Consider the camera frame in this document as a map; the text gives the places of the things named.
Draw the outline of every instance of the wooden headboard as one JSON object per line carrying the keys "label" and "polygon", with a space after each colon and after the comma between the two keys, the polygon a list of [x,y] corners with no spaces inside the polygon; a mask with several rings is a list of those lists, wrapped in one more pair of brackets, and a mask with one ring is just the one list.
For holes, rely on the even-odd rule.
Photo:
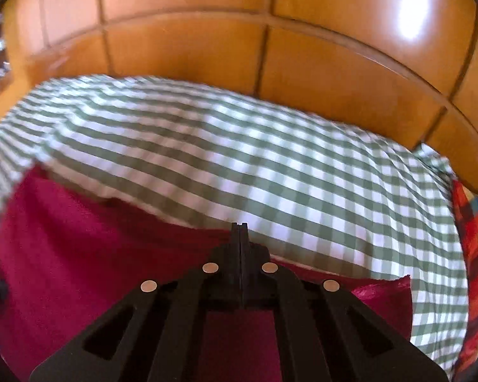
{"label": "wooden headboard", "polygon": [[0,117],[51,77],[158,75],[425,141],[478,191],[474,0],[8,0],[4,15]]}

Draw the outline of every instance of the red towel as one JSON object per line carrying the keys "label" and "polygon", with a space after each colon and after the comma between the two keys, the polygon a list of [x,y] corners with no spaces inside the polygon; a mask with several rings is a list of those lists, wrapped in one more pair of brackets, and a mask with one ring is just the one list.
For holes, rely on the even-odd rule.
{"label": "red towel", "polygon": [[[2,355],[21,380],[28,380],[39,363],[135,285],[181,277],[205,263],[210,249],[228,236],[228,231],[165,223],[118,200],[93,201],[47,179],[40,167],[33,168],[0,223],[0,275],[10,288],[0,311]],[[330,276],[290,268],[313,281]],[[404,337],[410,336],[409,277],[340,282]],[[199,380],[281,380],[270,313],[212,313],[207,319]],[[226,349],[225,340],[236,343]],[[206,360],[213,365],[207,366]]]}

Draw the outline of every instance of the plaid blanket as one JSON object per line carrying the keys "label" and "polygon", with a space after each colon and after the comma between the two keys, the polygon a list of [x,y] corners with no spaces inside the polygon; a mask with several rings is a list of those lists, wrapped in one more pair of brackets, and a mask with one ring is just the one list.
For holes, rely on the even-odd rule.
{"label": "plaid blanket", "polygon": [[454,181],[453,206],[469,283],[469,321],[464,346],[455,363],[455,374],[459,375],[478,358],[478,196]]}
{"label": "plaid blanket", "polygon": [[226,90],[89,76],[39,85],[0,122],[0,212],[35,160],[173,223],[247,222],[274,255],[327,272],[409,274],[412,343],[448,373],[457,359],[467,279],[439,156]]}

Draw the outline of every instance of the round screw head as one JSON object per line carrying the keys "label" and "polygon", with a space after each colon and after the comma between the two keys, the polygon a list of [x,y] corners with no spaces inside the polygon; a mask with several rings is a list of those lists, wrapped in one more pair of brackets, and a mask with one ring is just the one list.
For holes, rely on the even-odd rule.
{"label": "round screw head", "polygon": [[146,280],[141,283],[140,288],[144,293],[150,293],[157,289],[157,283],[154,280]]}
{"label": "round screw head", "polygon": [[216,273],[218,269],[219,269],[219,265],[216,263],[205,263],[202,266],[202,270],[204,270],[204,272],[206,272],[207,274]]}
{"label": "round screw head", "polygon": [[262,270],[264,273],[276,273],[278,271],[278,266],[275,263],[264,263],[262,265]]}
{"label": "round screw head", "polygon": [[340,288],[340,284],[335,280],[326,280],[324,282],[324,288],[327,291],[334,292],[334,291],[337,291]]}

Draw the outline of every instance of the checkered pillow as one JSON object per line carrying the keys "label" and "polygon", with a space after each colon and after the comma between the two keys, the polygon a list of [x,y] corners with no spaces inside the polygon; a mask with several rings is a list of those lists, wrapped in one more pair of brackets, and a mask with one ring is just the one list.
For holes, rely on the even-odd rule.
{"label": "checkered pillow", "polygon": [[453,207],[469,283],[469,321],[464,345],[455,364],[457,375],[478,358],[478,196],[459,181],[454,181]]}

